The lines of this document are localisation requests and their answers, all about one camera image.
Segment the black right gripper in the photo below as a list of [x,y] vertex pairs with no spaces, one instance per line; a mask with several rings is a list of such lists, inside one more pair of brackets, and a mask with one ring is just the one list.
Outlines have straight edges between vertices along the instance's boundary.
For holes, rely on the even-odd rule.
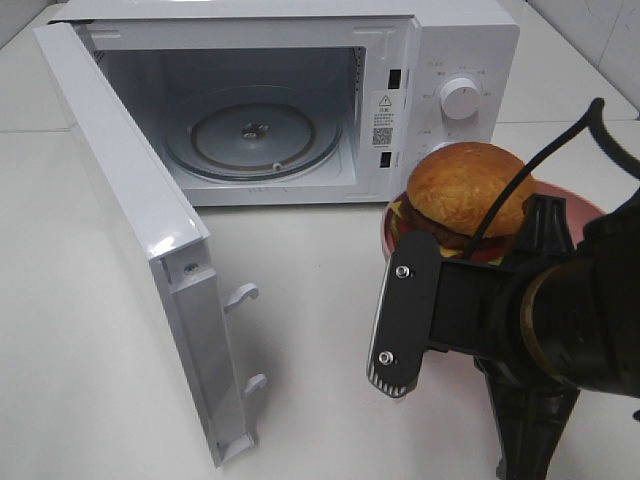
[[498,371],[539,368],[522,333],[525,292],[545,269],[545,261],[566,260],[575,251],[564,198],[534,194],[525,202],[524,213],[499,266],[439,253],[429,256],[435,270],[429,348],[476,357],[501,447],[499,479],[547,477],[579,397],[577,389],[564,386],[517,386]]

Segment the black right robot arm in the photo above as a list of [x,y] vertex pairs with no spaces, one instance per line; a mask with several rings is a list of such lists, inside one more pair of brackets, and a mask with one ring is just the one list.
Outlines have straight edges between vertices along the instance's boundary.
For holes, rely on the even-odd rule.
[[565,201],[535,195],[500,265],[445,261],[431,347],[484,374],[501,479],[542,479],[583,390],[639,393],[639,208],[569,234]]

